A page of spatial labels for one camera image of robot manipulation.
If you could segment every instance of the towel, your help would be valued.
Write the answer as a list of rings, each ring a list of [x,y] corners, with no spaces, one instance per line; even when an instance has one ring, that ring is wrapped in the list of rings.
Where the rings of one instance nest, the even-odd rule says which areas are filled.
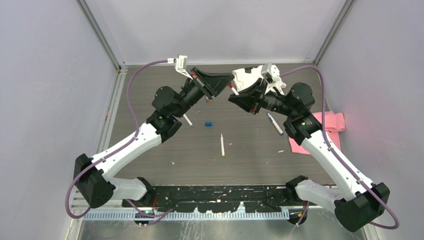
[[[318,119],[320,123],[322,123],[322,112],[315,112],[313,116]],[[328,133],[328,136],[332,140],[332,142],[338,147],[338,149],[342,150],[342,146],[340,146],[340,138],[339,132],[345,130],[345,117],[343,113],[334,113],[333,111],[325,112],[325,131]],[[290,143],[291,151],[297,154],[309,154],[303,147],[299,146],[295,140],[291,137],[288,138]]]

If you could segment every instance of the white wall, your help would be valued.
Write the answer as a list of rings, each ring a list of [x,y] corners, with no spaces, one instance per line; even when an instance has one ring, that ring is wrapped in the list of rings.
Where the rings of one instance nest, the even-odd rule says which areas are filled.
[[[358,0],[321,64],[327,98],[343,112],[349,159],[390,188],[398,230],[382,239],[423,239],[424,2]],[[378,222],[393,225],[386,212]]]
[[[127,65],[312,62],[343,0],[89,0]]]
[[[75,0],[0,3],[0,239],[64,239],[116,75]]]

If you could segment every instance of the cable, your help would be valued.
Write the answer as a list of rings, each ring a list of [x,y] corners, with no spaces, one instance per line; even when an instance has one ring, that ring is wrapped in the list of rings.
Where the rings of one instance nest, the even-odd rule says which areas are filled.
[[[337,158],[337,160],[349,171],[350,174],[353,175],[353,177],[377,200],[377,202],[379,202],[384,209],[387,210],[387,212],[390,214],[390,216],[393,218],[394,220],[394,225],[393,226],[385,226],[385,225],[381,225],[375,222],[370,222],[371,225],[374,225],[376,227],[382,228],[382,229],[389,229],[389,230],[394,230],[399,228],[399,220],[396,217],[395,213],[389,208],[389,206],[387,206],[387,204],[385,204],[383,202],[383,200],[381,198],[379,198],[379,196],[377,196],[377,194],[375,194],[375,192],[373,192],[366,184],[365,182],[363,182],[361,180],[361,178],[355,173],[355,171],[353,171],[346,163],[345,161],[343,161],[343,159],[337,154],[337,152],[331,147],[330,141],[327,138],[327,134],[326,134],[326,121],[325,121],[325,113],[326,113],[326,88],[325,88],[325,83],[324,83],[324,77],[323,74],[321,73],[320,69],[314,65],[305,65],[305,66],[300,66],[297,67],[293,70],[290,70],[286,73],[283,73],[280,75],[280,78],[283,78],[287,75],[290,75],[292,73],[295,73],[299,70],[303,70],[303,69],[313,69],[315,70],[318,75],[319,75],[319,79],[321,80],[321,90],[322,90],[322,135],[325,139],[325,143],[327,144],[328,148],[331,150],[331,152],[333,153],[333,155],[335,156],[335,158]]]
[[[152,65],[155,64],[164,64],[167,63],[168,60],[160,60],[160,61],[153,61],[150,62],[146,65],[144,65],[142,68],[140,68],[139,70],[137,70],[131,77],[131,79],[129,80],[128,86],[126,88],[126,101],[128,103],[128,107],[129,110],[131,111],[132,117],[134,118],[135,121],[135,134],[134,137],[131,138],[130,141],[128,141],[127,143],[125,143],[124,145],[122,145],[121,147],[119,147],[118,149],[116,149],[115,151],[107,154],[106,156],[104,156],[103,158],[93,162],[92,164],[90,164],[88,167],[84,168],[72,181],[72,183],[70,184],[69,188],[66,191],[66,197],[65,197],[65,210],[66,213],[69,215],[69,217],[73,218],[73,219],[80,219],[82,217],[84,217],[90,210],[91,207],[88,207],[87,210],[85,210],[81,215],[74,215],[71,212],[71,208],[69,206],[69,198],[71,197],[71,192],[72,192],[72,188],[74,187],[74,185],[78,182],[78,180],[80,180],[80,178],[86,173],[88,172],[90,169],[94,168],[96,165],[98,165],[99,163],[105,161],[106,159],[112,157],[113,155],[115,155],[116,153],[119,153],[120,151],[122,151],[123,149],[125,149],[128,145],[130,145],[132,142],[134,142],[134,140],[137,138],[138,134],[139,134],[139,128],[140,128],[140,123],[139,120],[137,119],[136,113],[133,110],[133,107],[131,106],[131,101],[130,101],[130,87],[131,84],[133,83],[134,78],[136,77],[137,74],[139,74],[139,72],[141,72],[143,69],[150,67]]]

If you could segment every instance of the white marker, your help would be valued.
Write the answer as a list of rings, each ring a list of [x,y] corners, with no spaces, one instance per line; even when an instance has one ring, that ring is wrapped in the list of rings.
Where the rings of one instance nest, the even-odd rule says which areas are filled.
[[[190,127],[193,127],[193,123],[192,123],[192,121],[190,121],[190,119],[187,117],[187,115],[183,114],[182,116],[187,121],[188,125],[190,125]]]
[[[225,156],[225,151],[224,151],[224,137],[223,137],[223,134],[221,133],[221,153],[222,153],[222,156],[224,157]]]
[[[233,85],[232,85],[232,84],[230,84],[230,85],[229,85],[229,88],[232,90],[232,92],[233,92],[235,95],[240,95],[240,94],[237,92],[237,90],[233,87]]]
[[[267,112],[266,114],[268,114],[268,118],[271,121],[271,123],[274,125],[275,129],[277,129],[278,133],[283,136],[284,132],[283,130],[281,130],[280,126],[278,126],[277,122],[274,120],[273,116],[271,116],[271,114],[269,112]]]

